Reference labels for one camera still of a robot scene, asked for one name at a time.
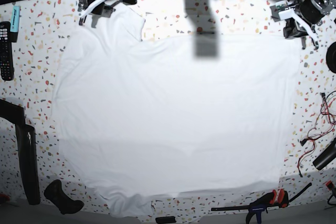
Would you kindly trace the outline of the white T-shirt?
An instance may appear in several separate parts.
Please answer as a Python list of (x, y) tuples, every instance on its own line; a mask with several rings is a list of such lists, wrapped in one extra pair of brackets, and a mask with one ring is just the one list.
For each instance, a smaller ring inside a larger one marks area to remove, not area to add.
[(60, 152), (114, 217), (160, 197), (278, 186), (291, 134), (300, 44), (277, 35), (144, 41), (119, 4), (77, 26), (52, 95)]

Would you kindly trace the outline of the black round object right edge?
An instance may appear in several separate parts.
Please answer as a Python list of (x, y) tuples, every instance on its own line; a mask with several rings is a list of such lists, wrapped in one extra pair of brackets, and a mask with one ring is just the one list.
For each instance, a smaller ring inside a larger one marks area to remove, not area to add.
[(336, 73), (336, 42), (328, 47), (326, 64), (331, 72)]

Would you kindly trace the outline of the terrazzo pattern table cloth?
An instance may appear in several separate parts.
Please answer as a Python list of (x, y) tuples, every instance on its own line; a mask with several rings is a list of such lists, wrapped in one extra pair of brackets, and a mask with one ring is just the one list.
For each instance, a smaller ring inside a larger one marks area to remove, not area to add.
[[(24, 108), (27, 124), (36, 132), (39, 188), (44, 190), (60, 179), (73, 199), (85, 204), (85, 216), (107, 217), (109, 208), (80, 180), (69, 162), (58, 151), (59, 141), (51, 117), (51, 96), (58, 61), (77, 23), (77, 0), (28, 0), (19, 2), (20, 28), (13, 44), (15, 78), (1, 82), (1, 98)], [(284, 22), (271, 19), (270, 7), (276, 0), (138, 0), (134, 10), (145, 17), (142, 36), (158, 40), (169, 36), (190, 36), (193, 27), (187, 12), (205, 19), (211, 29), (229, 35), (282, 35)], [(329, 196), (328, 181), (335, 181), (335, 162), (316, 170), (313, 160), (335, 137), (326, 119), (320, 115), (321, 92), (335, 98), (335, 74), (326, 64), (327, 48), (335, 42), (335, 13), (323, 19), (317, 28), (319, 49), (308, 42), (300, 52), (294, 112), (290, 120), (290, 138), (285, 144), (279, 187), (295, 196), (312, 183), (294, 201), (299, 208), (313, 210)]]

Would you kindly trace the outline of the teal marker pen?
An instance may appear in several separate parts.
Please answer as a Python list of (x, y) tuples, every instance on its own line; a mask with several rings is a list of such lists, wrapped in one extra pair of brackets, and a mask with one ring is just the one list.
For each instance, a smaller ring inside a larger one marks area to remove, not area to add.
[(11, 42), (17, 42), (19, 30), (20, 6), (13, 6), (11, 21), (10, 21), (10, 39)]

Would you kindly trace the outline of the black TV remote control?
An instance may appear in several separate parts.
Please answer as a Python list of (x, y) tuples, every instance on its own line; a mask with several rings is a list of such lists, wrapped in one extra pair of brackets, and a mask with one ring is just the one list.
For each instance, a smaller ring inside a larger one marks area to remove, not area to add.
[(14, 78), (10, 26), (10, 22), (7, 21), (0, 24), (1, 78), (4, 81), (12, 81)]

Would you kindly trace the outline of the black cylinder flashlight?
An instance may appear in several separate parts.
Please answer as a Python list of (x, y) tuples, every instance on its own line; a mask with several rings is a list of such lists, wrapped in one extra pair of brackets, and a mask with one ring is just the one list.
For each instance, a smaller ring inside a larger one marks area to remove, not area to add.
[(335, 138), (326, 147), (326, 149), (313, 161), (313, 165), (317, 170), (322, 170), (334, 159), (335, 159)]

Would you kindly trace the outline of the small orange clip right edge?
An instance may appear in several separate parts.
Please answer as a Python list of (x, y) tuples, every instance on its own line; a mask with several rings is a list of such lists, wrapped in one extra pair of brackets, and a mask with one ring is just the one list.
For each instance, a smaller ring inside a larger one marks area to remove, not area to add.
[(326, 183), (326, 186), (327, 186), (328, 190), (332, 190), (334, 188), (334, 184), (332, 183), (332, 181), (328, 181)]

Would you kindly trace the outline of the black orange bar clamp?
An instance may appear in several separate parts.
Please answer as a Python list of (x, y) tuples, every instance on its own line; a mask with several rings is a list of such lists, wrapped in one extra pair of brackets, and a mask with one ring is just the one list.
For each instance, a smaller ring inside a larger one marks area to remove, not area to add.
[(306, 185), (301, 191), (299, 191), (294, 197), (289, 198), (288, 192), (284, 189), (281, 189), (279, 193), (276, 190), (273, 190), (270, 193), (263, 195), (257, 200), (253, 201), (249, 205), (240, 205), (232, 207), (214, 207), (211, 208), (211, 211), (238, 211), (238, 210), (247, 210), (247, 216), (245, 223), (249, 224), (252, 217), (256, 216), (257, 223), (262, 223), (261, 214), (265, 211), (268, 212), (270, 207), (286, 208), (289, 204), (301, 196), (309, 187), (312, 186), (312, 183)]

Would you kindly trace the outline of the black game controller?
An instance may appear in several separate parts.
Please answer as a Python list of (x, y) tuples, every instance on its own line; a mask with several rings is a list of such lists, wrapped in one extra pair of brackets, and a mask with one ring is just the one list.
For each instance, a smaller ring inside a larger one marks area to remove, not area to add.
[(63, 215), (75, 214), (84, 207), (83, 201), (72, 200), (64, 193), (59, 179), (54, 180), (46, 187), (44, 196), (51, 201)]

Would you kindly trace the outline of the small black rectangular device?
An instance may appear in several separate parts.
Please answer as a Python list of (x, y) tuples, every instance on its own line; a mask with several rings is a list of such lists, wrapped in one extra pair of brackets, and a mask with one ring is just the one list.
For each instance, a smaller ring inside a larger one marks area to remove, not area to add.
[(157, 224), (171, 224), (176, 223), (175, 216), (164, 216), (164, 217), (157, 217), (155, 219)]

